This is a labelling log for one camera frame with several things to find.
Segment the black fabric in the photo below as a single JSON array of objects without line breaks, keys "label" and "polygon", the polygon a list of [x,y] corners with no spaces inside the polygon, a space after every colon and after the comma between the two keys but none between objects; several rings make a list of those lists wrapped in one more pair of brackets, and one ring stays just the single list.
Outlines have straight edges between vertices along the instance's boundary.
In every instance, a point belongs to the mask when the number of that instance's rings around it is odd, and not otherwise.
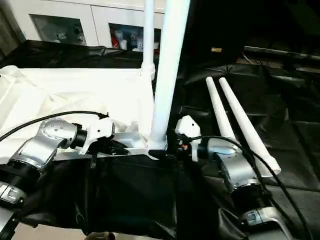
[{"label": "black fabric", "polygon": [[[104,47],[27,41],[0,67],[139,68],[142,54]],[[185,115],[202,135],[219,135],[205,78],[212,76],[237,139],[246,141],[218,83],[226,77],[282,172],[279,178],[320,238],[320,81],[314,74],[235,64],[213,67],[180,65],[167,131],[169,151],[174,128]],[[21,216],[32,225],[121,232],[160,239],[242,240],[223,180],[214,162],[153,161],[146,156],[101,159],[97,172],[90,159],[54,162],[38,182]],[[274,199],[301,229],[301,223],[272,178],[265,180]]]}]

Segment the glass cabinet door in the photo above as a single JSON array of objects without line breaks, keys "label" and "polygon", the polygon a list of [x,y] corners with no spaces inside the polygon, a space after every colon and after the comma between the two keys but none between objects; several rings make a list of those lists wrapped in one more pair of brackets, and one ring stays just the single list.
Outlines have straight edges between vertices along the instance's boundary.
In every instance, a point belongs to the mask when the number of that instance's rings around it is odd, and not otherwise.
[{"label": "glass cabinet door", "polygon": [[27,40],[98,46],[91,6],[44,0],[9,1]]},{"label": "glass cabinet door", "polygon": [[42,41],[87,45],[80,19],[30,14]]},{"label": "glass cabinet door", "polygon": [[[98,42],[107,48],[142,52],[144,12],[132,9],[92,6]],[[163,13],[154,14],[154,49],[160,47]]]}]

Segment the black cable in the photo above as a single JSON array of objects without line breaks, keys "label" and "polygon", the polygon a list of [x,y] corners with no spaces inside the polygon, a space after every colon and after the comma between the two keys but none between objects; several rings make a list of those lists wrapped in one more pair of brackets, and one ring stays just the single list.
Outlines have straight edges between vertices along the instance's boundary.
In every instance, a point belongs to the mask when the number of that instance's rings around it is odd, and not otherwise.
[{"label": "black cable", "polygon": [[305,235],[306,235],[306,238],[309,239],[309,240],[313,240],[313,236],[312,236],[312,233],[307,225],[307,221],[306,219],[304,218],[304,216],[302,215],[301,211],[299,210],[298,206],[297,206],[297,203],[295,202],[295,200],[292,198],[292,196],[290,195],[290,193],[288,192],[286,186],[281,182],[281,180],[278,178],[278,176],[275,174],[275,172],[271,169],[271,167],[266,163],[266,161],[264,159],[262,159],[262,157],[260,157],[257,153],[255,153],[254,151],[252,151],[251,149],[246,149],[244,148],[243,146],[241,146],[238,142],[228,138],[228,137],[224,137],[224,136],[215,136],[215,135],[207,135],[207,136],[196,136],[196,137],[187,137],[186,140],[187,142],[191,142],[191,141],[194,141],[194,140],[198,140],[198,139],[221,139],[221,140],[225,140],[229,143],[232,143],[234,144],[235,146],[237,146],[242,152],[244,155],[246,155],[245,157],[247,158],[247,161],[249,162],[249,164],[252,166],[254,172],[256,173],[259,181],[261,182],[262,185],[264,185],[263,181],[262,181],[262,177],[261,177],[261,174],[260,174],[260,171],[258,170],[256,164],[254,163],[255,162],[255,159],[252,157],[250,158],[250,155],[248,155],[248,152],[250,154],[252,154],[253,156],[255,156],[256,158],[258,158],[262,163],[263,165],[265,165],[265,167],[270,171],[271,175],[274,177],[275,181],[277,182],[277,184],[279,185],[279,187],[282,189],[284,195],[286,196],[286,198],[289,200],[289,202],[291,203],[293,209],[295,210],[296,214],[298,215],[302,225],[303,225],[303,228],[304,228],[304,232],[305,232]]},{"label": "black cable", "polygon": [[59,116],[63,116],[63,115],[69,115],[69,114],[92,114],[92,115],[97,115],[100,119],[106,118],[108,117],[108,114],[103,114],[103,113],[99,113],[99,112],[95,112],[95,111],[81,111],[81,110],[77,110],[77,111],[64,111],[64,112],[59,112],[59,113],[55,113],[55,114],[51,114],[48,116],[43,116],[31,121],[28,121],[24,124],[21,124],[20,126],[15,127],[14,129],[8,131],[6,134],[0,136],[0,142],[4,139],[6,139],[7,137],[9,137],[10,135],[14,134],[15,132],[19,131],[20,129],[23,129],[29,125],[41,122],[43,120],[47,120],[50,118],[54,118],[54,117],[59,117]]}]

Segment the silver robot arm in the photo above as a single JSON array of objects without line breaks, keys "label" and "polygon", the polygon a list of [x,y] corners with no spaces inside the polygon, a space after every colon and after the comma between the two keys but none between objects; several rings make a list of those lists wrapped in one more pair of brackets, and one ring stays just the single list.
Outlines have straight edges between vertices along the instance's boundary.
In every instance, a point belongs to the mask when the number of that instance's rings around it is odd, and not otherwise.
[{"label": "silver robot arm", "polygon": [[[201,135],[198,124],[190,116],[178,121],[175,132],[188,138]],[[241,227],[248,232],[249,240],[293,240],[283,216],[272,206],[255,171],[237,146],[217,138],[210,138],[205,147],[199,148],[199,143],[192,143],[191,153],[196,147],[199,153],[218,163],[234,207],[240,213]],[[192,160],[197,162],[198,158],[191,155]]]},{"label": "silver robot arm", "polygon": [[0,240],[14,235],[19,222],[15,211],[23,206],[58,149],[80,147],[79,154],[84,155],[91,144],[102,137],[110,140],[113,134],[114,124],[109,118],[100,119],[86,130],[57,117],[43,121],[37,134],[25,141],[7,164],[0,165]]}]

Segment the white pole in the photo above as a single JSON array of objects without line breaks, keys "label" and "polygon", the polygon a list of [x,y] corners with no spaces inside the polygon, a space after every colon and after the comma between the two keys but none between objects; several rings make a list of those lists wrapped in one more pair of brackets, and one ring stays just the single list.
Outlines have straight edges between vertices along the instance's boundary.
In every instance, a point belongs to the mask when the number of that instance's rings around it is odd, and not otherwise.
[{"label": "white pole", "polygon": [[152,80],[155,77],[154,42],[155,42],[155,0],[144,1],[144,27],[143,27],[143,71],[150,72]]},{"label": "white pole", "polygon": [[205,81],[209,90],[215,118],[216,118],[216,121],[218,122],[221,136],[235,140],[236,137],[235,137],[234,131],[231,128],[229,119],[227,117],[225,108],[221,102],[214,80],[212,79],[212,77],[208,76],[205,79]]},{"label": "white pole", "polygon": [[190,0],[167,0],[161,31],[150,149],[166,149],[167,127],[174,95],[181,48],[184,41]]},{"label": "white pole", "polygon": [[[281,172],[281,168],[279,167],[276,159],[269,154],[227,80],[224,77],[221,77],[219,82],[250,149],[262,157],[275,174],[279,174]],[[258,159],[256,159],[256,164],[262,177],[268,178],[272,176],[269,170]]]}]

